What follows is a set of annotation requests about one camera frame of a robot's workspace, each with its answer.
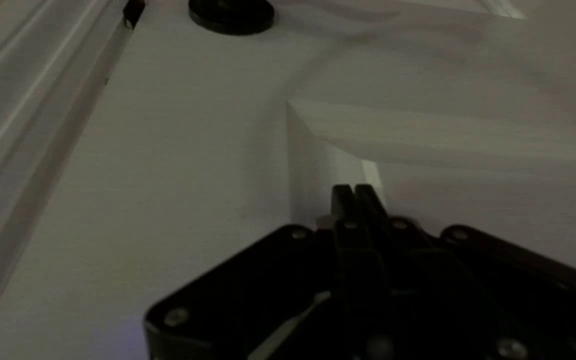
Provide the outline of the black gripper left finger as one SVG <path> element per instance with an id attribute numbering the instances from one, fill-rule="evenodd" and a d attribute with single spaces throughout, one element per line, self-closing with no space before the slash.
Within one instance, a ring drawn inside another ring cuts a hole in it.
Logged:
<path id="1" fill-rule="evenodd" d="M 341 300 L 351 360 L 392 360 L 392 298 L 370 216 L 381 214 L 371 185 L 331 187 L 335 293 Z"/>

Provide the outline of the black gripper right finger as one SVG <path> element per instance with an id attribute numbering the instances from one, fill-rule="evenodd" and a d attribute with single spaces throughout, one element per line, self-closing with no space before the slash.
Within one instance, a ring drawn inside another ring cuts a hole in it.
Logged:
<path id="1" fill-rule="evenodd" d="M 405 218 L 392 218 L 375 190 L 356 201 L 388 272 L 396 326 L 409 360 L 495 360 L 499 307 L 466 266 Z"/>

